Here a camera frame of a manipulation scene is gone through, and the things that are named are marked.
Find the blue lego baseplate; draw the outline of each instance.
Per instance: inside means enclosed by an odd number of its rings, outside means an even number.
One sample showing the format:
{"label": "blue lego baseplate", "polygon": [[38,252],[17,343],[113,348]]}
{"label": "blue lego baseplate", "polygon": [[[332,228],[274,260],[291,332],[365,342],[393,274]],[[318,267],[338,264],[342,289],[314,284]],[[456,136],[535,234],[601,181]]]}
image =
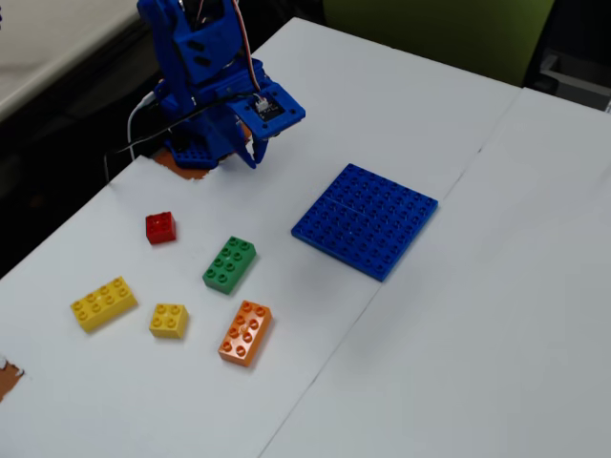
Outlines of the blue lego baseplate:
{"label": "blue lego baseplate", "polygon": [[349,164],[291,234],[384,281],[437,200]]}

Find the table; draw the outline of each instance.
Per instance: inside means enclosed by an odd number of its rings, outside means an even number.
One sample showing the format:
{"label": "table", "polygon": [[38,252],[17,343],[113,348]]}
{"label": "table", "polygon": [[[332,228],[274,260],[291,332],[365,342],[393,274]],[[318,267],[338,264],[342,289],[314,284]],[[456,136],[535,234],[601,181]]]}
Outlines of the table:
{"label": "table", "polygon": [[0,121],[137,20],[136,0],[3,0]]}
{"label": "table", "polygon": [[262,457],[608,456],[609,123],[523,91]]}
{"label": "table", "polygon": [[[348,162],[443,205],[519,93],[300,20],[257,57],[307,110],[258,170],[187,181],[139,158],[0,281],[0,349],[26,371],[0,406],[9,456],[258,456],[381,286],[292,226]],[[179,241],[151,247],[144,218],[168,210]],[[226,297],[201,275],[231,235],[259,258]],[[139,306],[85,335],[69,305],[117,275]],[[275,318],[249,369],[217,354],[244,299]],[[158,302],[187,306],[184,342],[150,335]]]}

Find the red wire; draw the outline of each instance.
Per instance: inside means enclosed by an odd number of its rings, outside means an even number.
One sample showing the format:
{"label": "red wire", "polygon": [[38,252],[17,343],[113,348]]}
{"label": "red wire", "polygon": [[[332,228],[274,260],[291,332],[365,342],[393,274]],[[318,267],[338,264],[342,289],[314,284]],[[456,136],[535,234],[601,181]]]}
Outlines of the red wire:
{"label": "red wire", "polygon": [[201,8],[202,7],[203,7],[203,0],[200,1],[200,9],[198,10],[198,17],[195,20],[196,27],[200,23],[200,16],[201,16]]}
{"label": "red wire", "polygon": [[255,68],[252,65],[252,56],[250,55],[250,45],[248,44],[248,35],[246,34],[246,26],[244,25],[244,20],[242,18],[242,12],[240,11],[240,7],[238,6],[237,0],[231,0],[231,1],[233,3],[233,8],[236,11],[236,15],[238,16],[238,21],[240,22],[240,30],[242,31],[242,41],[244,42],[244,47],[246,48],[246,59],[248,61],[248,72],[250,73],[250,80],[252,81],[252,85],[255,87],[255,89],[259,93],[261,91],[261,86],[259,86],[257,77],[255,76]]}

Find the green wall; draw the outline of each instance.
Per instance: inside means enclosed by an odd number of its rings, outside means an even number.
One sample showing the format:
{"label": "green wall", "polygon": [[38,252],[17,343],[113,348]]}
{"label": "green wall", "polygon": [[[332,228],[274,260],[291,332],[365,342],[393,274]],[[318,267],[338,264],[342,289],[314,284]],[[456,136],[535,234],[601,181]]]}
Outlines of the green wall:
{"label": "green wall", "polygon": [[554,0],[324,0],[328,24],[516,86]]}

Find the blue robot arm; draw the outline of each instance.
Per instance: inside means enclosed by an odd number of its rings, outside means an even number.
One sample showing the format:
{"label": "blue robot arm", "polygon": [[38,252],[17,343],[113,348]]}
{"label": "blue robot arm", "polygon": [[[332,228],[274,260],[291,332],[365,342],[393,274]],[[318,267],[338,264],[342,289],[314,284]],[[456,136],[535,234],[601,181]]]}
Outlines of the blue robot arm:
{"label": "blue robot arm", "polygon": [[[251,59],[237,0],[138,0],[165,79],[155,88],[164,115],[180,123],[166,146],[178,166],[212,169],[236,152],[253,169],[267,140],[306,111]],[[252,133],[253,156],[242,125]]]}

